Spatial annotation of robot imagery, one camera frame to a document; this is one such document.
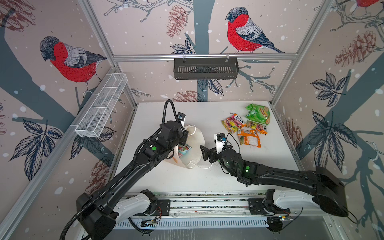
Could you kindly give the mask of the orange Fox's candy packet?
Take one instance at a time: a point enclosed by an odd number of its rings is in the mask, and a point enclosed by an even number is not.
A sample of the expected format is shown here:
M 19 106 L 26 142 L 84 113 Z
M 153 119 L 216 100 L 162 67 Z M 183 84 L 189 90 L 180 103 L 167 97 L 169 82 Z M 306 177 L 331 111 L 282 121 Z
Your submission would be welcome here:
M 238 129 L 238 137 L 240 145 L 254 146 L 257 148 L 261 147 L 261 141 L 256 130 Z

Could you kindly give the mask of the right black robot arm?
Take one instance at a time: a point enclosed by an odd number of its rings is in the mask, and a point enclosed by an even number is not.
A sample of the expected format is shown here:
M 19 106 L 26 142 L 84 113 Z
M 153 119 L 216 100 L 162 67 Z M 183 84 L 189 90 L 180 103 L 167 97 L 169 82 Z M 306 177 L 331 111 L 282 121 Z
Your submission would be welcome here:
M 201 145 L 204 161 L 218 162 L 237 181 L 246 185 L 272 185 L 301 191 L 313 196 L 314 203 L 324 212 L 347 217 L 349 210 L 345 185 L 328 169 L 316 167 L 315 171 L 293 171 L 245 161 L 231 148 L 208 149 Z

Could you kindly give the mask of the Fox's fruits candy packet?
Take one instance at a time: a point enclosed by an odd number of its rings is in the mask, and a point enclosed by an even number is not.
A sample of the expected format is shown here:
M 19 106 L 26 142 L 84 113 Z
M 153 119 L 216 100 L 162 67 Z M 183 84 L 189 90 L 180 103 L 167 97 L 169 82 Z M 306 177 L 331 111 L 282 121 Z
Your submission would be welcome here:
M 232 114 L 225 120 L 222 120 L 222 125 L 231 134 L 234 134 L 239 129 L 247 126 L 246 122 L 236 113 Z

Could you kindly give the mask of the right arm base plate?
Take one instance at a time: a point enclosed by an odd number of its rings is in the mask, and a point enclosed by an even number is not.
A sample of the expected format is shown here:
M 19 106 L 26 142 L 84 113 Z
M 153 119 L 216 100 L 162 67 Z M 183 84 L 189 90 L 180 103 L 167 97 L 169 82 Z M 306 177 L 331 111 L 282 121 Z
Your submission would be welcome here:
M 264 199 L 248 199 L 249 211 L 251 215 L 262 215 L 271 217 L 275 215 L 289 215 L 290 209 L 281 209 L 274 204 L 274 201 Z

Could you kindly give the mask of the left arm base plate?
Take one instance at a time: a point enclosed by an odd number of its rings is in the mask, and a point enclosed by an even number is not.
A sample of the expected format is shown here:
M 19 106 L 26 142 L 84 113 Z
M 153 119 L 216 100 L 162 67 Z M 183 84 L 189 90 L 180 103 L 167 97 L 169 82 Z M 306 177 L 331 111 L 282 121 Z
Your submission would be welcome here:
M 134 217 L 168 216 L 170 214 L 170 209 L 170 200 L 157 200 L 156 205 L 150 204 L 149 210 L 146 210 L 144 213 L 136 214 Z

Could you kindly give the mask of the green snack packet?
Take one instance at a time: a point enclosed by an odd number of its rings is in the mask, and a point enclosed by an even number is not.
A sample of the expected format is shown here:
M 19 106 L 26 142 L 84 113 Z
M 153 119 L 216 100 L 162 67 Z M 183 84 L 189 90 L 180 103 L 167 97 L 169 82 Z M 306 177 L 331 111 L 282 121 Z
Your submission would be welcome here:
M 270 109 L 266 106 L 249 104 L 246 106 L 249 112 L 246 118 L 249 121 L 267 126 L 270 123 Z

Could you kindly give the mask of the printed paper bag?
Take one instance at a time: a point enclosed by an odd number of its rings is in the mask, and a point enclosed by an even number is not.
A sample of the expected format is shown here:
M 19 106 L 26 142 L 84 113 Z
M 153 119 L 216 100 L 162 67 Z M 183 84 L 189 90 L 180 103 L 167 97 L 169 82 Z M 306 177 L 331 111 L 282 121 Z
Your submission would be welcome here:
M 204 163 L 203 154 L 200 149 L 200 145 L 205 145 L 202 131 L 195 125 L 186 126 L 186 130 L 189 132 L 186 144 L 175 147 L 175 154 L 168 162 L 186 169 L 210 169 L 213 164 Z

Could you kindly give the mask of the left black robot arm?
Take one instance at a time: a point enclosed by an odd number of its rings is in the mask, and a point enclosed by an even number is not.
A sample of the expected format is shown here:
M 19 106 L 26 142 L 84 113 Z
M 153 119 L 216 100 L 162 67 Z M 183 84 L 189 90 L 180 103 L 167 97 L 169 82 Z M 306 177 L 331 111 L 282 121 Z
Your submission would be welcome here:
M 87 240 L 103 240 L 120 223 L 136 214 L 151 213 L 157 198 L 149 190 L 123 200 L 138 180 L 168 158 L 174 148 L 186 143 L 188 132 L 183 121 L 168 121 L 137 148 L 133 160 L 117 176 L 92 194 L 83 193 L 76 201 L 79 221 Z

